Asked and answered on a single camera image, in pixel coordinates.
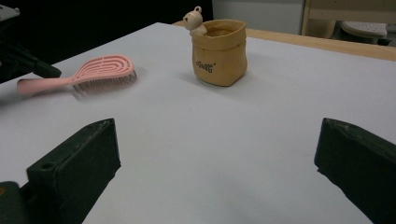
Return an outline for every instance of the hairbrush bristles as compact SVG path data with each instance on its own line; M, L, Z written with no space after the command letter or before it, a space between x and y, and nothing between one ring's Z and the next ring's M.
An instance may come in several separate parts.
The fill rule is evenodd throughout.
M133 71L132 74L126 77L105 78L81 82L73 85L73 88L75 89L77 94L86 95L98 92L112 91L115 89L124 89L135 83L136 79L136 72Z

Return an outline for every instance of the white tabletop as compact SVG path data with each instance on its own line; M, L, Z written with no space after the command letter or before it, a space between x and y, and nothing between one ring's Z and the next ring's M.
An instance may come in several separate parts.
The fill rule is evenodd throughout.
M248 38L247 72L224 88L196 78L191 51L186 29L154 23L55 64L68 77L125 54L138 76L126 90L24 97L17 79L1 84L0 181L22 186L33 162L114 118L121 168L84 223L371 223L314 156L323 118L396 142L395 62Z

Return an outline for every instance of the bear ear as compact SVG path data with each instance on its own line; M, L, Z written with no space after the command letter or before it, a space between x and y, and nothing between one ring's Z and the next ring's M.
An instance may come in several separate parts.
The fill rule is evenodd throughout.
M199 12L199 13L202 13L201 7L195 7L194 11L197 11L197 12Z

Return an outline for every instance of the bear figurine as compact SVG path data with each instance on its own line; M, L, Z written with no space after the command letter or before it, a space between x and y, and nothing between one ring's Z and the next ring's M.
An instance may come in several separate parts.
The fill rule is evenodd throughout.
M202 25L202 9L201 7L195 7L195 9L187 13L183 17L184 27L190 31L190 35L205 35L207 30L206 27Z

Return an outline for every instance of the pink hairbrush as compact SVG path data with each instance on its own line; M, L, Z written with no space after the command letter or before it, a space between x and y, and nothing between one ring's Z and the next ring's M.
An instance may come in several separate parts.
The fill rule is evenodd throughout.
M31 95L72 85L78 94L86 94L125 87L135 80L136 72L131 60L112 54L85 62L71 77L20 79L17 91L22 95Z

